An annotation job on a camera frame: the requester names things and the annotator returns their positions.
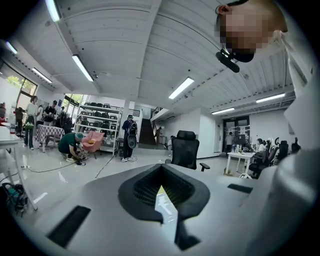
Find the column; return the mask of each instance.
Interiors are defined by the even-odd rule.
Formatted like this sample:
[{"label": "column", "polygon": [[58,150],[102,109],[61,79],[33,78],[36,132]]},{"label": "column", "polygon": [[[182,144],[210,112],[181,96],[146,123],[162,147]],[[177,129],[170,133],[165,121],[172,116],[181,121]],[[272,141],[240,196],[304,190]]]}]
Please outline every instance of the column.
[{"label": "column", "polygon": [[124,107],[123,107],[123,111],[122,111],[121,120],[120,120],[119,138],[124,138],[125,137],[125,131],[122,130],[122,125],[128,119],[129,105],[130,105],[130,99],[126,98],[125,102],[124,102]]}]

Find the glossy white floor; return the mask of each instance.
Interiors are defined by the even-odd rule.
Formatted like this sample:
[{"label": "glossy white floor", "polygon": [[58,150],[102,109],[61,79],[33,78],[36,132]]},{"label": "glossy white floor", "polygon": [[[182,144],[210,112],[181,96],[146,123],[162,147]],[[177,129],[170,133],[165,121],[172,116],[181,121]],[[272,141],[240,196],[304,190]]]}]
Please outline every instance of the glossy white floor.
[{"label": "glossy white floor", "polygon": [[[23,215],[29,223],[33,224],[41,214],[50,210],[63,198],[67,197],[77,187],[82,186],[90,181],[99,179],[105,176],[124,172],[133,168],[164,163],[166,156],[152,155],[152,154],[135,154],[137,157],[135,162],[120,162],[119,157],[112,157],[111,153],[102,152],[102,155],[96,153],[97,159],[91,156],[85,161],[85,166],[79,166],[74,163],[66,162],[62,155],[59,153],[57,147],[49,144],[46,152],[37,148],[37,143],[34,143],[34,150],[24,147],[23,141],[19,144],[17,156],[20,165],[28,165],[29,169],[23,169],[23,178],[28,186],[32,199],[38,206],[37,211],[33,211],[32,206],[29,206],[28,212]],[[215,157],[210,159],[198,160],[197,170],[201,170],[199,163],[206,163],[211,168],[205,170],[212,175],[222,175],[224,168],[227,165],[226,157]],[[14,168],[13,161],[7,162],[8,167],[11,168],[11,173],[15,174],[17,171]],[[236,160],[231,160],[230,169],[234,171],[237,166]],[[0,180],[6,175],[6,168],[1,167]],[[13,176],[13,180],[18,180],[18,175]]]}]

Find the green shirt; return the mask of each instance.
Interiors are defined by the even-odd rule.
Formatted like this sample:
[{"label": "green shirt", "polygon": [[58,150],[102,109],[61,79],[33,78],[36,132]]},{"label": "green shirt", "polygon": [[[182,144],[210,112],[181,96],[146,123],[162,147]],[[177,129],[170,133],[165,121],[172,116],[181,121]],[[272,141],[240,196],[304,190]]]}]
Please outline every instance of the green shirt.
[{"label": "green shirt", "polygon": [[74,132],[67,133],[59,142],[58,149],[60,152],[69,152],[69,145],[76,146],[76,135]]}]

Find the checkered tablecloth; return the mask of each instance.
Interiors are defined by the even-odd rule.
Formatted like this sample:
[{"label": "checkered tablecloth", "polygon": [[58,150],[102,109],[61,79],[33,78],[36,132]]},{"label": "checkered tablecloth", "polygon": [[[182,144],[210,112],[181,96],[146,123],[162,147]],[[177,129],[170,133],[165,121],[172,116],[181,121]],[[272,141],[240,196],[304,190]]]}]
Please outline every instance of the checkered tablecloth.
[{"label": "checkered tablecloth", "polygon": [[48,126],[39,124],[36,129],[36,140],[38,142],[45,142],[47,135],[64,135],[65,130],[55,126]]}]

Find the office chair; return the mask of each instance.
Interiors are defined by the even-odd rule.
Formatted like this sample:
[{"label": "office chair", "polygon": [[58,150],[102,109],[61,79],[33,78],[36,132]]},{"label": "office chair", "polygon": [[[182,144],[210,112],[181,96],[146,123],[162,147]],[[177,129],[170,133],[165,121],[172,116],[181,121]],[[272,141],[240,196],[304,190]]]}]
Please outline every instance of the office chair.
[{"label": "office chair", "polygon": [[279,144],[279,154],[276,156],[276,158],[281,161],[288,155],[288,148],[289,145],[286,140],[281,140],[281,143]]},{"label": "office chair", "polygon": [[275,146],[271,148],[269,152],[269,148],[267,147],[263,152],[263,159],[260,161],[258,159],[257,162],[249,165],[249,170],[253,171],[253,175],[251,176],[252,178],[258,179],[262,170],[271,166],[273,160],[275,159],[278,149],[279,147]]},{"label": "office chair", "polygon": [[[166,164],[174,164],[189,169],[197,169],[197,153],[199,140],[193,131],[180,130],[176,137],[172,138],[172,160],[165,160]],[[201,172],[210,169],[205,163],[200,163]]]}]

